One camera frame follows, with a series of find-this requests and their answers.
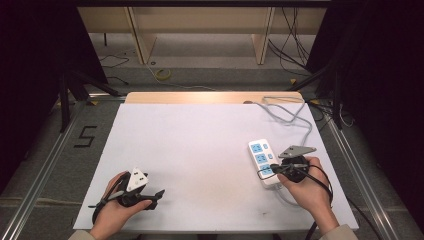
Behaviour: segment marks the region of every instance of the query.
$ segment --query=person's left hand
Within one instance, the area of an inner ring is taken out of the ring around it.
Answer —
[[[126,172],[119,173],[109,181],[109,184],[106,188],[103,197],[105,197],[107,192],[109,192],[109,190],[112,188],[113,184],[119,179],[119,177],[125,173]],[[116,200],[112,200],[106,203],[106,205],[99,212],[99,215],[97,216],[96,222],[94,223],[90,234],[96,240],[108,239],[113,234],[119,232],[130,217],[147,208],[151,203],[151,200],[144,200],[128,208],[121,206]]]

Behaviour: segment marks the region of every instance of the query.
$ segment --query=beige sleeve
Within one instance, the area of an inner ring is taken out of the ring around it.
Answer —
[[[353,233],[352,229],[348,225],[342,225],[337,227],[324,236],[320,238],[320,240],[358,240],[356,235]]]
[[[77,230],[68,240],[96,240],[88,232]]]

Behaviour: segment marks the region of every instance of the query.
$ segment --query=power strip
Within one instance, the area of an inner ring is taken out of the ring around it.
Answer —
[[[272,176],[274,173],[270,168],[271,164],[280,165],[280,163],[278,162],[278,157],[272,151],[268,141],[266,139],[259,139],[249,142],[249,152],[252,156],[256,171],[260,171],[259,175],[263,179],[261,180],[262,185],[265,188],[270,188],[275,186],[275,184],[280,184],[278,177],[276,175]]]

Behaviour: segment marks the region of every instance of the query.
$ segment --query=hand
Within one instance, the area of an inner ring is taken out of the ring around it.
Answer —
[[[125,173],[126,172],[122,172],[109,181],[103,197],[105,197],[119,177]],[[90,234],[96,240],[108,239],[113,234],[119,232],[130,217],[147,208],[151,203],[151,200],[144,200],[132,207],[126,208],[121,206],[116,200],[108,202],[97,216]]]
[[[314,165],[322,169],[318,158],[305,158],[309,161],[310,165]],[[329,183],[327,178],[319,169],[310,167],[308,173],[328,187]],[[305,179],[299,183],[290,181],[282,174],[278,174],[277,177],[289,190],[299,206],[311,213],[320,228],[321,234],[324,235],[339,226],[339,223],[331,210],[330,196],[324,188],[308,177],[305,177]]]

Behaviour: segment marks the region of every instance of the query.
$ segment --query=white tabletop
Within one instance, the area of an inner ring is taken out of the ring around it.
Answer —
[[[283,104],[295,112],[300,104]],[[277,111],[283,118],[290,116]],[[329,156],[305,105],[299,116],[313,130],[305,146],[321,159],[334,189],[340,224],[357,229]],[[125,231],[140,233],[263,233],[307,230],[308,212],[265,189],[248,142],[265,138],[275,154],[299,145],[306,124],[282,124],[255,104],[122,104],[84,199],[75,229],[90,229],[93,209],[108,181],[134,167],[147,172],[143,194],[166,192],[157,208],[136,214]]]

